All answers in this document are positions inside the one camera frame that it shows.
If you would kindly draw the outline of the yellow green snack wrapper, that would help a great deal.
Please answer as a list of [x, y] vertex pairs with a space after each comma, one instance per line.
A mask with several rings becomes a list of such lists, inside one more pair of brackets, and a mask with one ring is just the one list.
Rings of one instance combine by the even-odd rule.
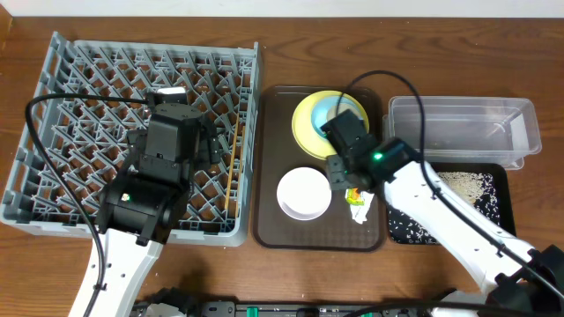
[[365, 200], [362, 197], [362, 193], [357, 188], [348, 188], [345, 191], [345, 200], [354, 206], [363, 206]]

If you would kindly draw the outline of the white napkin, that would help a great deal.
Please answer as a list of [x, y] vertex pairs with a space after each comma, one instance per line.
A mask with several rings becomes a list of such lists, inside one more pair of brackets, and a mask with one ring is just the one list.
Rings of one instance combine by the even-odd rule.
[[352, 219], [359, 225], [367, 222], [367, 214], [375, 195], [367, 191], [359, 192], [359, 197], [350, 205]]

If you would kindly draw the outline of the white bowl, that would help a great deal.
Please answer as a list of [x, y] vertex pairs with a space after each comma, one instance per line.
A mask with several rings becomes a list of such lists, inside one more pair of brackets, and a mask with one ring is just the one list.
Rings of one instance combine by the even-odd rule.
[[326, 176], [311, 167], [298, 167], [287, 172], [277, 186], [280, 209], [295, 220], [310, 221], [320, 217], [332, 199]]

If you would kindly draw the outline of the light blue bowl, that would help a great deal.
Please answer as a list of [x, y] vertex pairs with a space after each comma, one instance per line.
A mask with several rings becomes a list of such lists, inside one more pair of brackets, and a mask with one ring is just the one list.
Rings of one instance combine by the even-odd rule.
[[311, 114], [311, 122], [315, 132], [320, 137], [325, 137], [322, 126], [336, 116], [336, 112], [342, 113], [345, 110], [351, 110], [360, 120], [364, 121], [361, 106], [355, 103], [355, 100], [344, 96], [342, 99], [339, 95], [322, 97], [314, 104]]

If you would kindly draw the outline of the clear plastic bin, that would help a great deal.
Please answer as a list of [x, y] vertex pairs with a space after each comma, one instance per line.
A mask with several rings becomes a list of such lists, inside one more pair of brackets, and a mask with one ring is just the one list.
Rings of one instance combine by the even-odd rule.
[[542, 150], [533, 103], [523, 98], [424, 96], [425, 160], [518, 170]]

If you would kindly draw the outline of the yellow plate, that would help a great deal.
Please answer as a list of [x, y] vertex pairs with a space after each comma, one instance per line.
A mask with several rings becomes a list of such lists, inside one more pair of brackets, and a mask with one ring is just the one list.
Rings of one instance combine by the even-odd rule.
[[292, 132], [296, 143], [304, 150], [308, 155], [316, 158], [325, 160], [328, 156], [335, 155], [336, 152], [331, 146], [330, 142], [326, 137], [320, 137], [314, 130], [311, 122], [311, 114], [314, 104], [319, 101], [322, 97], [339, 95], [342, 99], [344, 96], [355, 100], [358, 106], [361, 106], [361, 111], [364, 117], [364, 127], [366, 131], [369, 131], [369, 119], [367, 117], [367, 112], [364, 107], [352, 96], [345, 94], [341, 96], [339, 91], [320, 91], [309, 94], [305, 99], [303, 99], [298, 106], [295, 108], [292, 117]]

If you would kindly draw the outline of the spilled rice and food scraps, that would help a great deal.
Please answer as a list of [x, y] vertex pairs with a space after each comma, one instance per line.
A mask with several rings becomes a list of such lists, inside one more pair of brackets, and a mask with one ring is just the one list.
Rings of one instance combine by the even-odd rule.
[[[457, 195], [496, 225], [501, 225], [501, 209], [494, 177], [490, 173], [438, 172]], [[438, 245], [418, 222], [401, 211], [388, 210], [390, 238], [398, 244]]]

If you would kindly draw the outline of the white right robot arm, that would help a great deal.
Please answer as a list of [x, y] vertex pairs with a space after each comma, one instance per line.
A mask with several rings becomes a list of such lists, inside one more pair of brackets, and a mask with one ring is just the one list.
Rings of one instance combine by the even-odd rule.
[[482, 314], [563, 314], [563, 252], [538, 251], [483, 216], [457, 195], [424, 160], [423, 152], [399, 138], [383, 143], [345, 110], [322, 130], [344, 165], [346, 179], [366, 191], [380, 189], [386, 203], [424, 227], [467, 270], [483, 300], [464, 297], [431, 308]]

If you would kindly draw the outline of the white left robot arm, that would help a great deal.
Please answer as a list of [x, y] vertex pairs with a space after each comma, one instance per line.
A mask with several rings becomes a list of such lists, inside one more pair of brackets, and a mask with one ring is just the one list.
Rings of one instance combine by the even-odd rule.
[[197, 107], [162, 103], [150, 110], [147, 129], [128, 132], [128, 155], [100, 192], [96, 224], [102, 249], [91, 252], [72, 316], [130, 313], [187, 211], [195, 171], [220, 160], [216, 127]]

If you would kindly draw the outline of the grey plastic dishwasher rack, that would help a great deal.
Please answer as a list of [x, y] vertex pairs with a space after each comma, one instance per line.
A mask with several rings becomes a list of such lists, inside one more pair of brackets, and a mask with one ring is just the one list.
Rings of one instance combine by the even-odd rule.
[[[127, 156], [126, 134], [143, 129], [148, 92], [183, 86], [191, 106], [216, 125], [221, 160], [195, 175], [186, 213], [170, 235], [176, 244], [238, 247], [246, 237], [259, 113], [260, 48], [215, 48], [112, 41], [68, 41], [54, 33], [35, 89], [33, 124], [62, 173], [44, 165], [28, 134], [19, 141], [1, 200], [4, 224], [34, 235], [88, 238], [77, 205], [95, 215], [100, 190]], [[228, 211], [226, 187], [236, 115], [240, 116]], [[242, 127], [244, 170], [235, 200]], [[69, 197], [67, 182], [75, 191]]]

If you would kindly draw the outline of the black plastic tray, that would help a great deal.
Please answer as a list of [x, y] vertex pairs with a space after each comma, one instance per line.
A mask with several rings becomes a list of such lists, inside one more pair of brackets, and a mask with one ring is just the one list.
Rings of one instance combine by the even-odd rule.
[[[439, 177], [483, 216], [516, 236], [506, 170], [496, 164], [433, 163]], [[418, 222], [400, 210], [387, 209], [391, 239], [397, 244], [437, 245]]]

